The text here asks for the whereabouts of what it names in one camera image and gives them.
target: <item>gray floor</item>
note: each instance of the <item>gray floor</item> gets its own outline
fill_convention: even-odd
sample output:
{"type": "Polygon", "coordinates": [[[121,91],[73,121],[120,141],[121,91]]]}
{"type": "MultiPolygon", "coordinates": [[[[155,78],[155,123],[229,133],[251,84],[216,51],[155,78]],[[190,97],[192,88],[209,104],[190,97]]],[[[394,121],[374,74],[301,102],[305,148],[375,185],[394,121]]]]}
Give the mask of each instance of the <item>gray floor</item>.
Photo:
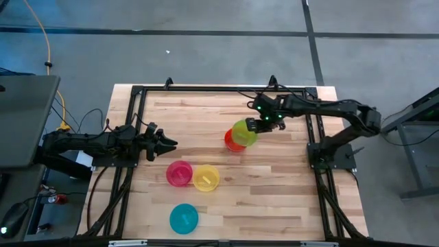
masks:
{"type": "MultiPolygon", "coordinates": [[[[51,27],[151,30],[305,31],[300,0],[29,1],[51,27]]],[[[439,1],[309,0],[319,32],[439,32],[439,1]]],[[[24,3],[11,0],[0,25],[35,25],[24,3]]],[[[92,108],[106,112],[115,83],[316,85],[307,38],[220,36],[49,35],[53,74],[77,119],[92,108]]],[[[439,83],[439,40],[318,38],[324,83],[339,98],[396,112],[439,83]]],[[[41,34],[0,33],[0,67],[44,74],[47,50],[41,34]]],[[[52,114],[47,129],[59,119],[52,114]]],[[[84,121],[99,131],[99,117],[84,121]]],[[[399,141],[391,135],[393,141],[399,141]]],[[[371,237],[439,245],[439,196],[403,202],[415,189],[403,148],[380,137],[359,139],[361,200],[371,237]]]]}

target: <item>wooden table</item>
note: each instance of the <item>wooden table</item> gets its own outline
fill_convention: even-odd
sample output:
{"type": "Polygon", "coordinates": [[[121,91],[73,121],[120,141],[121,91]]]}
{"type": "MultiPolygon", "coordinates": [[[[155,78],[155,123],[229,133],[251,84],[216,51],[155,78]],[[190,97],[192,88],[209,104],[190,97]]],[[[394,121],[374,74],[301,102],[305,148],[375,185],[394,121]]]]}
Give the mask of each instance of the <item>wooden table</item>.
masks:
{"type": "MultiPolygon", "coordinates": [[[[110,126],[124,124],[131,87],[115,85],[107,113],[110,126]]],[[[323,100],[337,99],[332,86],[318,87],[318,95],[323,100]]],[[[124,238],[324,239],[316,180],[305,152],[308,136],[304,117],[285,119],[284,131],[260,134],[258,141],[243,153],[232,153],[224,146],[224,134],[236,121],[258,117],[255,110],[246,107],[248,100],[229,92],[147,93],[143,120],[158,124],[169,138],[178,141],[178,146],[154,162],[148,162],[141,154],[132,178],[124,238]],[[216,166],[221,176],[218,188],[201,192],[192,184],[185,188],[169,185],[165,172],[177,160],[189,161],[193,169],[203,164],[216,166]],[[198,227],[188,235],[173,232],[169,225],[171,210],[181,203],[194,205],[200,216],[198,227]]],[[[327,135],[344,128],[340,118],[323,117],[323,122],[327,135]]],[[[114,172],[113,168],[107,169],[97,184],[91,205],[92,223],[108,204],[114,172]]],[[[98,173],[99,170],[93,173],[89,189],[98,173]]],[[[335,170],[334,179],[341,208],[367,235],[354,178],[346,171],[335,170]]],[[[328,214],[335,233],[332,210],[328,214]]],[[[86,206],[78,234],[86,230],[85,219],[86,206]]]]}

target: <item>yellow cable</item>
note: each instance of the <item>yellow cable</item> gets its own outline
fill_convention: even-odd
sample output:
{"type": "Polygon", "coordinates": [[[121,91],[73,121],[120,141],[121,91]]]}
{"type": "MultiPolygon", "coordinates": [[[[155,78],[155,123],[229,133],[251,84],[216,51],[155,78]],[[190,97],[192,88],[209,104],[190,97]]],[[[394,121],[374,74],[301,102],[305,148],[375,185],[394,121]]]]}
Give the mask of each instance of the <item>yellow cable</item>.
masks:
{"type": "MultiPolygon", "coordinates": [[[[35,14],[34,10],[29,5],[27,0],[23,0],[23,1],[25,2],[27,8],[29,8],[30,12],[34,16],[35,21],[38,22],[38,25],[40,26],[41,31],[43,31],[44,38],[46,40],[46,45],[47,45],[47,62],[50,62],[50,44],[49,44],[49,38],[47,37],[47,34],[46,34],[46,30],[44,29],[43,24],[41,23],[39,17],[35,14]]],[[[47,68],[47,75],[50,75],[50,67],[46,66],[46,68],[47,68]]],[[[62,95],[61,95],[59,90],[57,90],[56,93],[60,96],[61,104],[62,104],[62,121],[61,121],[61,125],[60,125],[60,127],[58,129],[70,130],[70,126],[68,126],[66,124],[66,122],[65,122],[65,119],[66,119],[66,108],[65,108],[65,104],[64,104],[64,98],[62,97],[62,95]]]]}

